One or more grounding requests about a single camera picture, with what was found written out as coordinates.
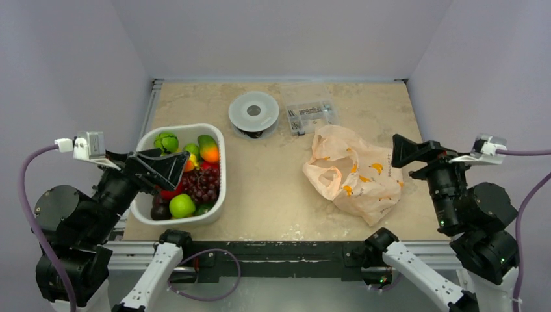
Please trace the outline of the red orange fake fruit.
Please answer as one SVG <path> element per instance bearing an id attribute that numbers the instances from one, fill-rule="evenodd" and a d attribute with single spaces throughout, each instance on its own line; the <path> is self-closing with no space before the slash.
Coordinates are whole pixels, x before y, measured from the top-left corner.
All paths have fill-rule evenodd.
<path id="1" fill-rule="evenodd" d="M 183 168 L 183 172 L 191 172 L 193 170 L 197 170 L 198 168 L 199 168 L 198 159 L 194 154 L 191 154 Z"/>

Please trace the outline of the green fake fruit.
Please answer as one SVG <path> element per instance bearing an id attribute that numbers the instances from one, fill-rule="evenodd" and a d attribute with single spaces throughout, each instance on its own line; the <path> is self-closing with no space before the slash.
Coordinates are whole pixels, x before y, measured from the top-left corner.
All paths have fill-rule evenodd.
<path id="1" fill-rule="evenodd" d="M 175 153 L 179 148 L 179 140 L 171 132 L 161 132 L 155 137 L 153 146 L 165 154 Z"/>

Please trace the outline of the orange printed plastic bag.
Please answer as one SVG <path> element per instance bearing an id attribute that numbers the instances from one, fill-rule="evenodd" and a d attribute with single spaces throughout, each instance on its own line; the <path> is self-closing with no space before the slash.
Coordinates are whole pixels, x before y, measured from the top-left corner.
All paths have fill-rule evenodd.
<path id="1" fill-rule="evenodd" d="M 325 125 L 314 131 L 312 156 L 302 171 L 338 209 L 375 226 L 402 197 L 402 171 L 392 149 L 375 146 L 351 129 Z"/>

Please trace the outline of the green orange mango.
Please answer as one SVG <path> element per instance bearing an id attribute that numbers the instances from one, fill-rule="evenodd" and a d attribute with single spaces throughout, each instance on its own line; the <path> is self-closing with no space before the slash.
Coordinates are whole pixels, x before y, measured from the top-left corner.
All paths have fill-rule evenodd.
<path id="1" fill-rule="evenodd" d="M 201 158 L 208 163 L 218 163 L 220 154 L 218 143 L 209 135 L 200 135 L 198 137 L 199 154 Z"/>

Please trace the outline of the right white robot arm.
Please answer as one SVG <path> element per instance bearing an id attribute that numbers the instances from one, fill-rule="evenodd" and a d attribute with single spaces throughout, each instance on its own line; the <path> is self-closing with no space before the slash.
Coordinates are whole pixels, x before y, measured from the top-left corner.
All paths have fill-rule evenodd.
<path id="1" fill-rule="evenodd" d="M 506 190 L 494 183 L 467 185 L 466 171 L 477 165 L 501 164 L 506 140 L 480 134 L 468 153 L 429 140 L 416 143 L 402 135 L 392 138 L 395 168 L 424 163 L 410 172 L 428 184 L 438 231 L 472 282 L 471 289 L 452 283 L 413 254 L 386 228 L 365 240 L 363 267 L 388 267 L 417 286 L 441 311 L 516 311 L 513 296 L 520 272 L 520 249 L 507 227 L 518 215 Z"/>

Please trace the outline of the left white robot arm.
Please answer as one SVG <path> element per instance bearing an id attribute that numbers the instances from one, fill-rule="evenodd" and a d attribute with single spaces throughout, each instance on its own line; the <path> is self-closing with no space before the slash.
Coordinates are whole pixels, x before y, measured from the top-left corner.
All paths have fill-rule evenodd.
<path id="1" fill-rule="evenodd" d="M 136 196 L 175 190 L 190 158 L 187 151 L 163 154 L 160 149 L 126 154 L 105 151 L 87 154 L 103 174 L 88 196 L 70 185 L 59 185 L 36 203 L 36 221 L 47 245 L 36 266 L 42 296 L 51 303 L 74 301 L 88 305 L 107 280 L 112 251 L 109 235 Z"/>

